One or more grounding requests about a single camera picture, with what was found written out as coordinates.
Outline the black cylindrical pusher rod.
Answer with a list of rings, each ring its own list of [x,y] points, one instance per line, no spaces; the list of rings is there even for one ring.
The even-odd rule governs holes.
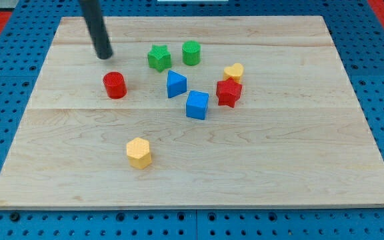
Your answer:
[[[92,44],[98,59],[109,59],[113,50],[107,33],[99,0],[79,0]]]

